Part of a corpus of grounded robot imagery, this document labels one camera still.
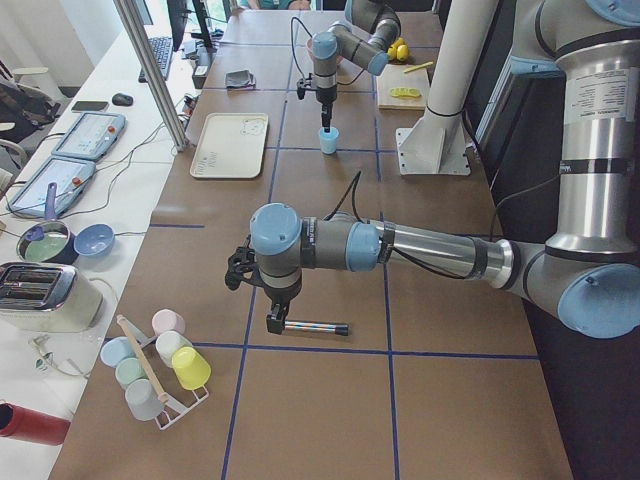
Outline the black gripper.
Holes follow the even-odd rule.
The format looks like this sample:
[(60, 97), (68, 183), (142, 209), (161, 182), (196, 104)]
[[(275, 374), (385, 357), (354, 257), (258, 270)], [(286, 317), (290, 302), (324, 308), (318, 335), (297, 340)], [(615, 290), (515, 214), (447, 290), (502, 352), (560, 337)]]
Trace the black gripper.
[(266, 294), (271, 300), (271, 308), (266, 315), (267, 331), (269, 333), (282, 334), (285, 330), (286, 317), (291, 301), (290, 292), (281, 289), (267, 289)]
[(322, 105), (322, 128), (323, 131), (329, 132), (331, 128), (331, 114), (334, 103), (334, 88), (320, 88), (319, 102)]

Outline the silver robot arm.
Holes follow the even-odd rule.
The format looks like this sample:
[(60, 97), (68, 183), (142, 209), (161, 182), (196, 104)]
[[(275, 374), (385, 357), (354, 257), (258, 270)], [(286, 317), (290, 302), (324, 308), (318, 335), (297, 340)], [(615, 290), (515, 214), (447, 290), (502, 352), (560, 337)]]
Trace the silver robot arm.
[(346, 22), (334, 22), (311, 37), (312, 86), (321, 104), (321, 125), (326, 133), (331, 129), (337, 99), (338, 57), (380, 76), (389, 62), (388, 49), (401, 35), (398, 16), (383, 1), (347, 1), (344, 14)]
[(336, 323), (287, 314), (306, 269), (370, 271), (412, 263), (460, 281), (483, 280), (594, 338), (639, 324), (636, 245), (627, 235), (639, 95), (639, 5), (635, 1), (518, 1), (511, 50), (514, 74), (563, 75), (562, 156), (556, 176), (556, 232), (541, 243), (454, 235), (486, 207), (461, 183), (468, 165), (462, 116), (497, 3), (455, 1), (423, 116), (396, 133), (400, 172), (427, 179), (428, 192), (400, 199), (399, 222), (334, 212), (300, 217), (271, 203), (250, 221), (248, 250), (231, 273), (270, 298), (270, 332), (347, 333)]

